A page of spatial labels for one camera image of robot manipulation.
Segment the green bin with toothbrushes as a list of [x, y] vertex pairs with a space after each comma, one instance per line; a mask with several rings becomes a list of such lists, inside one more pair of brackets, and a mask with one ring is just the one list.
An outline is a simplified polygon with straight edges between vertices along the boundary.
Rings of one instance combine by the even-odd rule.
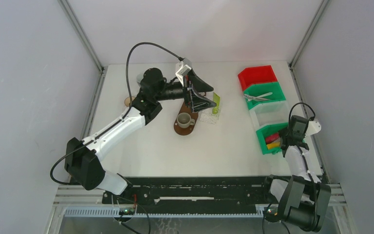
[[270, 95], [264, 96], [262, 98], [266, 99], [264, 101], [261, 100], [254, 100], [251, 98], [245, 97], [245, 102], [247, 104], [248, 110], [254, 108], [258, 104], [262, 103], [270, 103], [275, 101], [285, 101], [286, 97], [284, 92], [278, 82], [270, 82], [270, 83], [261, 83], [261, 84], [253, 84], [249, 86], [247, 89], [244, 90], [244, 96], [251, 96], [251, 97], [259, 97], [261, 95], [265, 95], [267, 93], [271, 93]]

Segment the yellow toothpaste tube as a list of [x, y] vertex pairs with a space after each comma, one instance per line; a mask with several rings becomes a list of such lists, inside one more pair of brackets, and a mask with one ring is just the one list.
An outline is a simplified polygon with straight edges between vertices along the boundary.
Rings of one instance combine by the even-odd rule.
[[280, 142], [272, 142], [266, 145], [268, 150], [273, 150], [273, 149], [280, 149], [281, 148], [281, 143]]

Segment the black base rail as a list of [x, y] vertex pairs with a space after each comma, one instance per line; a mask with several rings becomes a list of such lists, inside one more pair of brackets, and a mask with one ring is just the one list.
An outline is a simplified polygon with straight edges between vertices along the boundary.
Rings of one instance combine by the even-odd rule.
[[128, 177], [121, 195], [104, 192], [102, 204], [141, 205], [151, 215], [245, 215], [276, 203], [269, 198], [265, 176]]

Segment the green bin with toothpaste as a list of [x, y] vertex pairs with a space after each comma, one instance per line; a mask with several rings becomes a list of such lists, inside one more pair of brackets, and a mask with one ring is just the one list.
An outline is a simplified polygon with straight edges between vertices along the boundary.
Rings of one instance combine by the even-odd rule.
[[256, 131], [256, 136], [263, 155], [281, 152], [281, 137], [279, 132], [285, 129], [288, 123], [265, 125]]

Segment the white storage bin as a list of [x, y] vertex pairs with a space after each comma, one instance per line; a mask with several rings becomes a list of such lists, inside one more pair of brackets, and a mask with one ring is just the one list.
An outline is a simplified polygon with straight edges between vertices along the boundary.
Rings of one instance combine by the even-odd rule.
[[255, 130], [261, 127], [288, 122], [289, 104], [287, 101], [263, 102], [249, 110]]

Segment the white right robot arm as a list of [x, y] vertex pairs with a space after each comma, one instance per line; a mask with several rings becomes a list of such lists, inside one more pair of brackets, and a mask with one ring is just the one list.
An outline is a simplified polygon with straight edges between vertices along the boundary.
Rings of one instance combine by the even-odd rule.
[[312, 162], [306, 136], [310, 121], [291, 116], [288, 126], [279, 131], [280, 148], [291, 176], [268, 176], [262, 189], [262, 197], [268, 202], [263, 211], [263, 221], [280, 222], [299, 227], [305, 232], [319, 232], [331, 197], [331, 188], [323, 184], [310, 169]]

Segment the brown oval wooden tray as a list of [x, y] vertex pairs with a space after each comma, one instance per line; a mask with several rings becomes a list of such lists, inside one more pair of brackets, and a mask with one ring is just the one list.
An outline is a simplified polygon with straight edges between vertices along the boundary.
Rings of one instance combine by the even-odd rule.
[[190, 107], [182, 103], [179, 113], [177, 114], [174, 121], [174, 131], [176, 132], [176, 134], [181, 136], [187, 136], [191, 134], [198, 123], [198, 118], [199, 113], [192, 112]]

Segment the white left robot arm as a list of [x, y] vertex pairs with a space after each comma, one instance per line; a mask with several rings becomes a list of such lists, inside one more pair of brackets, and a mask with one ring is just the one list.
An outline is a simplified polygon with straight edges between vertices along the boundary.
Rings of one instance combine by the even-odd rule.
[[180, 68], [176, 76], [168, 81], [158, 68], [149, 68], [137, 78], [139, 92], [131, 100], [129, 107], [103, 129], [82, 140], [72, 138], [67, 143], [66, 154], [50, 169], [50, 178], [55, 183], [66, 185], [57, 180], [54, 169], [64, 161], [65, 171], [85, 190], [102, 189], [112, 193], [119, 202], [127, 203], [133, 191], [128, 181], [118, 173], [105, 170], [101, 161], [119, 142], [131, 133], [148, 125], [162, 110], [161, 101], [183, 99], [191, 112], [213, 108], [216, 103], [203, 93], [214, 88], [200, 79], [188, 66]]

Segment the grey ceramic cup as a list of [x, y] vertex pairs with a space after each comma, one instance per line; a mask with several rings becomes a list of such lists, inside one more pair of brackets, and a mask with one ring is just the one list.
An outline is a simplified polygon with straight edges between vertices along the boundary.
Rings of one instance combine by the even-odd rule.
[[187, 129], [195, 125], [195, 119], [189, 113], [179, 113], [176, 118], [177, 125], [182, 129]]

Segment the red storage bin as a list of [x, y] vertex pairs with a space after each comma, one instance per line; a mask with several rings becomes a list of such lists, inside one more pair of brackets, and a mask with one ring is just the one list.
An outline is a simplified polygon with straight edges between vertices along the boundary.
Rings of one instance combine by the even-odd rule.
[[245, 68], [238, 74], [238, 80], [242, 91], [251, 85], [278, 81], [271, 65]]

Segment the clear textured acrylic holder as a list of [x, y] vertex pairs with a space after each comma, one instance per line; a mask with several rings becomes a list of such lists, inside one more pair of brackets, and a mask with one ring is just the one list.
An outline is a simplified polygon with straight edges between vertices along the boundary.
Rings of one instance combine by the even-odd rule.
[[222, 105], [219, 104], [216, 107], [208, 108], [206, 110], [201, 111], [199, 121], [215, 125], [218, 122], [221, 113]]

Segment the red toothpaste tube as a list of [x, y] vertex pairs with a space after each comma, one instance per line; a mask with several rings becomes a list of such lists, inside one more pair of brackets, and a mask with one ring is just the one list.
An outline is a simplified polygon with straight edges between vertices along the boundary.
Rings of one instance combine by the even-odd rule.
[[280, 140], [281, 140], [281, 137], [280, 137], [279, 133], [274, 133], [274, 134], [269, 135], [265, 138], [265, 143], [269, 144], [269, 143], [272, 143], [272, 142], [280, 142]]

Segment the green toothpaste tube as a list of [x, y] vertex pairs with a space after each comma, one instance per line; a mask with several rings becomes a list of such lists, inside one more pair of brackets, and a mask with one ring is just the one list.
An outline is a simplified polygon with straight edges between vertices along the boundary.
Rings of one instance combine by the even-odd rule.
[[212, 100], [215, 102], [215, 107], [212, 108], [212, 114], [218, 115], [221, 111], [221, 97], [213, 92]]

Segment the orange ceramic cup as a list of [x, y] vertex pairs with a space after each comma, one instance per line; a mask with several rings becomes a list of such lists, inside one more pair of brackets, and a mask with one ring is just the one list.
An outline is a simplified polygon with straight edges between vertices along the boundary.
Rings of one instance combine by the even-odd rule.
[[126, 107], [130, 107], [132, 102], [134, 101], [135, 97], [131, 96], [131, 97], [127, 97], [125, 100], [124, 100], [124, 105]]

